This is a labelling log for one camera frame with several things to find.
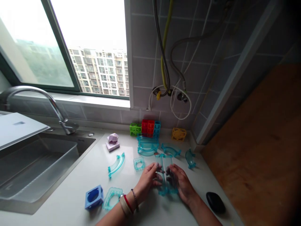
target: right hand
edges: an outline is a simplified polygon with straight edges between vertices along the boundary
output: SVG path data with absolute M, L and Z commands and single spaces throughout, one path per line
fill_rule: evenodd
M 198 197 L 198 194 L 192 187 L 184 170 L 182 170 L 176 164 L 169 165 L 169 169 L 175 175 L 180 198 L 186 205 L 189 206 L 190 203 L 194 201 L 196 197 Z

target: blue toy block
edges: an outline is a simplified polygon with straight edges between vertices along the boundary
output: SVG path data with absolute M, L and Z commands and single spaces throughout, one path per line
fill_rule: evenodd
M 85 209 L 90 210 L 103 203 L 103 188 L 98 185 L 97 187 L 86 192 Z

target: hand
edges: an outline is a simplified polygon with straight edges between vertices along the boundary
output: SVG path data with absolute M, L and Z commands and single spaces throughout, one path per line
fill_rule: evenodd
M 192 187 L 184 170 L 176 164 L 169 165 L 169 169 L 175 176 L 180 198 L 186 205 L 190 206 L 191 202 L 195 200 L 196 197 L 199 197 L 198 194 Z
M 162 166 L 157 163 L 152 163 L 143 170 L 138 184 L 134 188 L 138 205 L 146 199 L 147 194 L 152 186 L 162 185 L 162 183 L 160 182 L 162 181 L 162 177 L 160 175 L 157 175 L 157 171 L 164 173 Z

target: wooden board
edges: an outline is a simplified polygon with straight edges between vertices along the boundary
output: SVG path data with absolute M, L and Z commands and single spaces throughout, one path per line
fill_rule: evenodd
M 301 65 L 278 65 L 203 149 L 245 225 L 289 225 L 301 182 Z

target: sink basin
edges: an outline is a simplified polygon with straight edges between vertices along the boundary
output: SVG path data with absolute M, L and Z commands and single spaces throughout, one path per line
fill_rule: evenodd
M 96 141 L 39 133 L 0 151 L 0 210 L 34 214 Z

